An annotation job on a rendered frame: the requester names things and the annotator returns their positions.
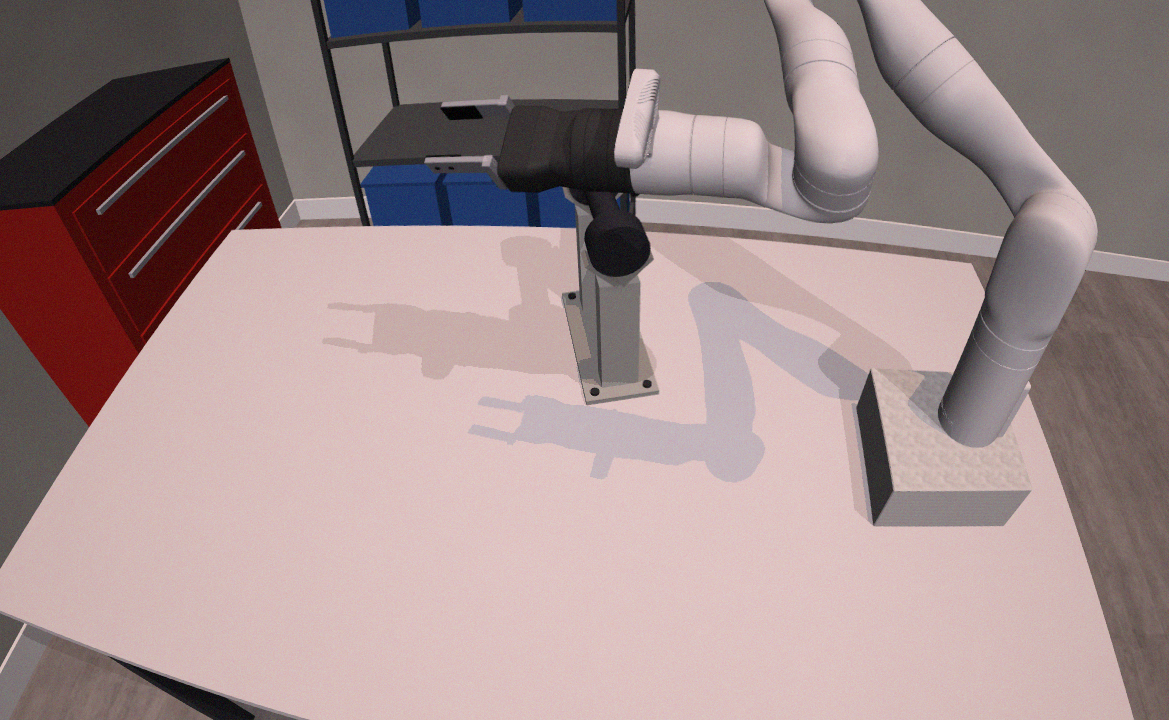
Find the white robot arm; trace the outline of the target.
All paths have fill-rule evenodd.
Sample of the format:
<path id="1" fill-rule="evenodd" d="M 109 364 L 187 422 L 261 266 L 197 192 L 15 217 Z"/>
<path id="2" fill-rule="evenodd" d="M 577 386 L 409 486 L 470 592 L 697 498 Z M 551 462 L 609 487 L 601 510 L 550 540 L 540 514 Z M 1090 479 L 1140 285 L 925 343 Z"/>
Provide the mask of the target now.
<path id="1" fill-rule="evenodd" d="M 857 0 L 876 64 L 924 129 L 948 143 L 1014 214 L 985 302 L 939 404 L 960 445 L 1003 437 L 1029 378 L 1081 284 L 1097 219 L 1081 192 L 1029 134 L 1012 106 L 921 0 Z M 848 222 L 876 181 L 876 122 L 845 33 L 814 0 L 765 0 L 776 32 L 795 152 L 756 122 L 697 115 L 694 195 L 743 199 L 807 222 Z M 794 168 L 793 168 L 794 167 Z"/>

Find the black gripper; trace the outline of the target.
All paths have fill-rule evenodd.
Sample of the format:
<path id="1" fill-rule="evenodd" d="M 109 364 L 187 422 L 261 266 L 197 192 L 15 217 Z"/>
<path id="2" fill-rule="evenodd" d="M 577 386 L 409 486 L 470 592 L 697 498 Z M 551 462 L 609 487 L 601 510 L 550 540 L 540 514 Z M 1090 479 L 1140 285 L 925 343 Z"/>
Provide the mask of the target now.
<path id="1" fill-rule="evenodd" d="M 441 110 L 450 120 L 506 117 L 509 126 L 500 161 L 493 155 L 427 155 L 433 173 L 487 173 L 500 191 L 511 192 L 561 186 L 635 198 L 693 195 L 697 115 L 660 110 L 656 70 L 632 70 L 624 109 L 516 106 L 509 95 L 500 95 L 492 101 L 442 102 Z"/>

